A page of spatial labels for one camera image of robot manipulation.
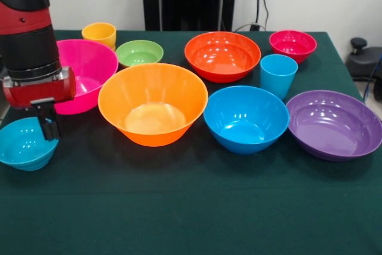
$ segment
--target magenta bowl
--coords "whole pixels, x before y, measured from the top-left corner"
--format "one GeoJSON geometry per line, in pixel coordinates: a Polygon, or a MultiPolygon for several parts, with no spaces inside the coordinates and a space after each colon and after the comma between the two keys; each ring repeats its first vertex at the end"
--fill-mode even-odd
{"type": "Polygon", "coordinates": [[[275,54],[291,57],[300,64],[317,48],[316,40],[308,33],[296,30],[277,31],[269,37],[275,54]]]}
{"type": "Polygon", "coordinates": [[[72,67],[76,76],[76,96],[54,105],[60,115],[74,115],[97,106],[102,85],[115,74],[118,58],[109,47],[83,39],[57,41],[63,67],[72,67]]]}
{"type": "Polygon", "coordinates": [[[286,104],[289,130],[307,152],[348,161],[375,151],[382,142],[379,117],[361,101],[334,91],[308,91],[286,104]]]}

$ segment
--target teal bowl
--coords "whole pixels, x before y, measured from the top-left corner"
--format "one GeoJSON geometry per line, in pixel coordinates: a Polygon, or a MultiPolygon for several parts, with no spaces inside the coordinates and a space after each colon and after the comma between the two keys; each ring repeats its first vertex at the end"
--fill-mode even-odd
{"type": "Polygon", "coordinates": [[[46,166],[58,140],[48,141],[36,117],[19,119],[0,130],[0,162],[23,171],[46,166]]]}
{"type": "Polygon", "coordinates": [[[289,112],[279,98],[266,90],[231,86],[210,96],[204,120],[223,147],[250,155],[277,141],[288,128],[289,112]]]}

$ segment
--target plastic cup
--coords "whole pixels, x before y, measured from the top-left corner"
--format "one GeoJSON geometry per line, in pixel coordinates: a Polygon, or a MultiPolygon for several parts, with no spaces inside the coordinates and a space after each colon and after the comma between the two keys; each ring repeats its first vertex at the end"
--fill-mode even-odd
{"type": "Polygon", "coordinates": [[[288,94],[298,64],[284,55],[268,55],[260,61],[260,87],[283,100],[288,94]]]}
{"type": "Polygon", "coordinates": [[[104,44],[115,51],[116,28],[110,23],[89,24],[83,28],[82,37],[86,40],[104,44]]]}

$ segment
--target green bowl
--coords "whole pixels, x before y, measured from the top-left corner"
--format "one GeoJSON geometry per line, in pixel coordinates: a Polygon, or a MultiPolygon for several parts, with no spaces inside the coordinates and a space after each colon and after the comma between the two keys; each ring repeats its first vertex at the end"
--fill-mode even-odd
{"type": "Polygon", "coordinates": [[[115,53],[121,65],[130,67],[143,63],[156,63],[161,61],[163,48],[152,41],[134,40],[119,46],[115,53]]]}

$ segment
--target yellow cup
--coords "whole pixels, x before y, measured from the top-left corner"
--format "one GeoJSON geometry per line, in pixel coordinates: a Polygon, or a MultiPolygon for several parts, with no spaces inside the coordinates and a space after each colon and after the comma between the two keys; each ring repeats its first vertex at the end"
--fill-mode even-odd
{"type": "Polygon", "coordinates": [[[82,30],[82,37],[84,39],[105,44],[113,51],[115,51],[116,36],[116,29],[110,23],[92,23],[82,30]]]}

